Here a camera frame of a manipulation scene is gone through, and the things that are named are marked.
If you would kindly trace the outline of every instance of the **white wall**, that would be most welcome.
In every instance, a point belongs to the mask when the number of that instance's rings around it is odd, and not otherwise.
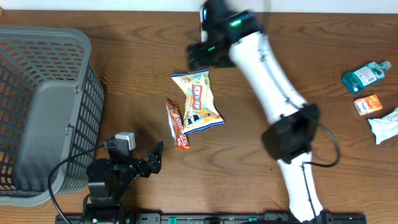
[[[398,0],[227,0],[256,12],[398,13]],[[7,9],[197,12],[203,0],[0,0]]]

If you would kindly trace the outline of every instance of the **wooden table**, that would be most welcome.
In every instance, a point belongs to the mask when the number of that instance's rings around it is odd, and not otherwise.
[[[343,157],[332,169],[313,168],[323,206],[363,212],[368,223],[398,219],[398,138],[375,145],[367,118],[398,106],[398,16],[349,14],[262,15],[275,56],[298,91],[321,109],[321,121],[340,140]],[[91,40],[92,62],[106,85],[99,140],[120,131],[136,134],[137,155],[157,141],[165,150],[162,171],[140,179],[124,201],[164,213],[256,213],[288,210],[280,169],[264,150],[268,128],[262,108],[237,68],[211,68],[215,105],[224,126],[189,135],[192,150],[178,151],[170,135],[165,99],[184,104],[170,78],[186,72],[185,47],[199,38],[197,13],[5,11],[0,24],[74,27]],[[341,82],[345,72],[370,61],[389,60],[387,78],[354,96]],[[376,93],[383,109],[359,116],[353,101]],[[318,132],[315,161],[335,152]],[[104,149],[98,157],[106,157]],[[80,213],[88,193],[59,196],[63,211]],[[0,223],[53,223],[52,202],[34,208],[0,207]]]

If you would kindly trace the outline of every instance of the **gray plastic basket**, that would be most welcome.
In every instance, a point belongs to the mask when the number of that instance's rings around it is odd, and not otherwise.
[[[53,167],[95,147],[104,91],[90,53],[75,29],[0,26],[0,205],[45,202]],[[93,157],[62,166],[54,192],[81,190]]]

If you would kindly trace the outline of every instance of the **snack bag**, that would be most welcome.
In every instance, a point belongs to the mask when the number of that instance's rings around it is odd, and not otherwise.
[[[184,134],[203,131],[224,124],[224,120],[213,104],[208,74],[209,69],[207,68],[188,74],[172,75],[174,82],[187,96],[185,100]]]
[[[398,108],[381,119],[368,119],[368,121],[376,136],[376,144],[398,134]]]
[[[354,101],[354,105],[358,110],[359,115],[365,115],[372,113],[383,108],[376,95],[367,96],[365,98],[357,99]]]
[[[166,100],[167,115],[169,117],[169,126],[172,132],[175,146],[177,149],[190,150],[191,146],[186,135],[183,134],[182,121],[180,117],[180,108],[177,102]]]

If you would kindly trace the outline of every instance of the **teal bottle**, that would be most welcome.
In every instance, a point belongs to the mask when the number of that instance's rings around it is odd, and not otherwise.
[[[358,94],[366,87],[383,80],[386,77],[386,71],[390,68],[391,63],[388,61],[380,64],[371,62],[358,70],[343,75],[344,86],[351,93]]]

